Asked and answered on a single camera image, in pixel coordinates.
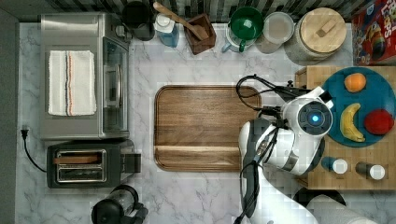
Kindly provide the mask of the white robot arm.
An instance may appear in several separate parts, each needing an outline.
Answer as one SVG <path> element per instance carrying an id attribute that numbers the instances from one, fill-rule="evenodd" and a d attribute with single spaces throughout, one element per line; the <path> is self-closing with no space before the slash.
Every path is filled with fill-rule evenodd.
<path id="1" fill-rule="evenodd" d="M 316 87 L 280 107 L 276 121 L 250 120 L 239 134 L 242 156 L 240 194 L 242 212 L 234 224 L 318 224 L 303 205 L 282 193 L 265 177 L 271 165 L 293 175 L 316 167 L 324 136 L 332 127 L 332 97 Z"/>

